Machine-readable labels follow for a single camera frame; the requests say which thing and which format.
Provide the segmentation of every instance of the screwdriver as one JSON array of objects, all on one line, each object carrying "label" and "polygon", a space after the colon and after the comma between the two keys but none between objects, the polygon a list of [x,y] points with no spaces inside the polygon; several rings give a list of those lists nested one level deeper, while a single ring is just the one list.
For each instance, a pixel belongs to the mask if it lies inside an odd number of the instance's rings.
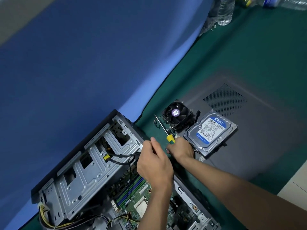
[{"label": "screwdriver", "polygon": [[169,135],[166,131],[166,129],[163,127],[162,123],[160,122],[160,120],[158,119],[158,117],[156,115],[154,115],[156,117],[156,119],[158,120],[160,126],[163,128],[163,130],[165,131],[165,133],[167,134],[167,141],[170,143],[170,144],[174,144],[175,143],[175,139],[174,139],[174,136],[172,135]]}]

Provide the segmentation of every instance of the blue ram slot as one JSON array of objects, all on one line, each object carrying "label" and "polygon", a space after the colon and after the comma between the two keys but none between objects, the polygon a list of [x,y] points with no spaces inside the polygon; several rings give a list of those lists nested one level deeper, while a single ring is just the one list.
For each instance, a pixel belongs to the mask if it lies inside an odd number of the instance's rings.
[{"label": "blue ram slot", "polygon": [[144,178],[140,178],[140,180],[137,182],[137,184],[135,184],[132,188],[130,187],[128,194],[126,194],[124,197],[122,197],[122,199],[117,203],[118,206],[120,206],[122,204],[123,201],[125,201],[125,199],[127,198],[127,196],[129,196],[129,194],[131,194],[133,192],[133,190],[135,188],[138,187],[138,185],[144,181]]}]

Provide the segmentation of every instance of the black fan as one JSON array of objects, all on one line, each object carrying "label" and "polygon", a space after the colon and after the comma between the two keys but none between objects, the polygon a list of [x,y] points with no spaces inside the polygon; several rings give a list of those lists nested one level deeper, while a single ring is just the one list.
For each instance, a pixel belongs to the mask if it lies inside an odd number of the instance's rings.
[{"label": "black fan", "polygon": [[174,129],[181,128],[186,122],[191,111],[183,105],[179,100],[174,101],[164,111],[163,116],[174,127]]}]

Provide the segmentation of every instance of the green cloth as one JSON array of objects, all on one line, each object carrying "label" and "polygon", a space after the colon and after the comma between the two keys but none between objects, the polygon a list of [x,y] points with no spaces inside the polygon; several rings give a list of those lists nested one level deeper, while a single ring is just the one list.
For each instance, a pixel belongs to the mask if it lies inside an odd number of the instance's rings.
[{"label": "green cloth", "polygon": [[[166,134],[153,125],[154,114],[160,116],[172,101],[220,69],[235,72],[244,82],[278,98],[305,117],[306,20],[307,11],[236,8],[228,26],[217,26],[197,40],[152,97],[137,126],[165,148]],[[307,159],[306,149],[306,145],[297,146],[252,182],[277,194]],[[187,177],[207,197],[223,229],[245,229],[198,180],[191,174]]]}]

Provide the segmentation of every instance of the blue cloth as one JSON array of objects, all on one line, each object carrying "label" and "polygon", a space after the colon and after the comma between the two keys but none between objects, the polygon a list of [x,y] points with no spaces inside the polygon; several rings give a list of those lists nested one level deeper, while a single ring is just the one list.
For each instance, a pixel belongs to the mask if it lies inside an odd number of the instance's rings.
[{"label": "blue cloth", "polygon": [[212,0],[56,0],[0,47],[0,229],[113,108],[135,121],[188,51]]}]

